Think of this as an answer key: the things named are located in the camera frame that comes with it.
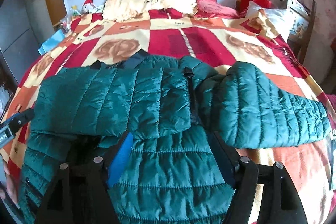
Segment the red decoration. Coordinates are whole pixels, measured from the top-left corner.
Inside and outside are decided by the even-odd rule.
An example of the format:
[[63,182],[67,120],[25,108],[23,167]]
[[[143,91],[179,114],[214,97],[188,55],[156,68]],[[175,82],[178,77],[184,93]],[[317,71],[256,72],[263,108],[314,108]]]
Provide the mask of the red decoration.
[[85,0],[83,5],[85,5],[85,4],[93,4],[93,0]]
[[264,9],[270,9],[272,5],[272,2],[269,0],[241,0],[239,12],[242,17],[246,16],[250,1],[253,1]]

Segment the wooden door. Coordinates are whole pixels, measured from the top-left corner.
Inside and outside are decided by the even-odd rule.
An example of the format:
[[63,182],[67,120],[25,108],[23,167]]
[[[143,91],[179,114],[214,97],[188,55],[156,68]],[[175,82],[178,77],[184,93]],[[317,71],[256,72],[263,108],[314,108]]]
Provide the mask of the wooden door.
[[53,25],[56,25],[67,14],[63,0],[45,0],[49,16]]

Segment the bedspread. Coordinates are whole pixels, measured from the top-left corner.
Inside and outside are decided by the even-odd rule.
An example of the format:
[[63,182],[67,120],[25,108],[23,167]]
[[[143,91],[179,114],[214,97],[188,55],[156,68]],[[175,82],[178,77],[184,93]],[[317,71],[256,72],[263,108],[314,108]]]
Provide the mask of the bedspread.
[[[4,119],[32,107],[42,80],[61,68],[88,66],[96,60],[114,64],[142,48],[150,54],[176,58],[191,55],[222,74],[236,61],[252,63],[279,88],[321,101],[335,128],[336,113],[325,93],[297,62],[262,10],[248,19],[209,20],[195,20],[174,9],[151,10],[119,23],[103,20],[101,14],[89,14],[75,19],[71,25],[73,31],[26,72]],[[17,180],[29,133],[30,124],[22,127],[14,141],[0,151]],[[333,198],[328,183],[326,140],[298,147],[243,149],[239,153],[264,165],[283,162],[299,192],[308,223],[323,223]],[[258,185],[249,223],[257,220],[262,191],[262,185]]]

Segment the blue plastic piece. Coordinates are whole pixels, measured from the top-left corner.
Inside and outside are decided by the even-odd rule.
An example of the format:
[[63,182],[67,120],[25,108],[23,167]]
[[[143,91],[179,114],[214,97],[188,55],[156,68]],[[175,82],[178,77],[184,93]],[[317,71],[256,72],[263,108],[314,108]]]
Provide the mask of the blue plastic piece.
[[109,188],[111,188],[119,181],[123,171],[125,170],[126,165],[128,164],[132,146],[133,135],[132,133],[128,133],[114,160],[110,164],[109,176],[106,181],[106,184]]
[[42,43],[41,47],[39,48],[40,55],[43,55],[46,52],[49,52],[50,50],[55,48],[60,42],[62,42],[64,38],[65,35],[63,34],[61,29],[55,32],[52,37]]

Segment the plastic bag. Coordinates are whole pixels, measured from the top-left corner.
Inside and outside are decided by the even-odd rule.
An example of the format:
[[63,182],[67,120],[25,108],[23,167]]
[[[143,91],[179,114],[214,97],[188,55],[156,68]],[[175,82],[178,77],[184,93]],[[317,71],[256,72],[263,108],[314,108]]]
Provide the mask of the plastic bag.
[[81,13],[78,11],[77,6],[72,6],[67,15],[60,20],[62,22],[62,27],[64,28],[64,30],[66,30],[67,32],[70,31],[71,21],[73,17],[80,15]]

